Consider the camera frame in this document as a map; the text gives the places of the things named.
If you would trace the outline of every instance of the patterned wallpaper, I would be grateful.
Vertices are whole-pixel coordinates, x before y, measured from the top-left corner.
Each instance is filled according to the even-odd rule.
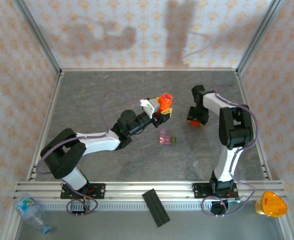
[[[27,0],[61,68],[235,68],[271,0]]]
[[[0,0],[0,235],[24,181],[56,74],[13,0]]]
[[[242,77],[275,179],[294,213],[294,1],[287,0]]]

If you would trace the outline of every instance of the orange cup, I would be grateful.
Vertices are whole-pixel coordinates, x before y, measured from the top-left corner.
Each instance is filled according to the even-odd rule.
[[[169,93],[164,93],[163,95],[161,95],[158,101],[160,104],[158,113],[170,108],[172,104],[172,100],[173,100],[173,96]]]

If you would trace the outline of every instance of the plastic water bottle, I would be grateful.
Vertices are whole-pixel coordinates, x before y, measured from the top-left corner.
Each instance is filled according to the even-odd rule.
[[[30,226],[47,234],[51,227],[41,206],[28,194],[17,198],[16,210],[21,218]]]

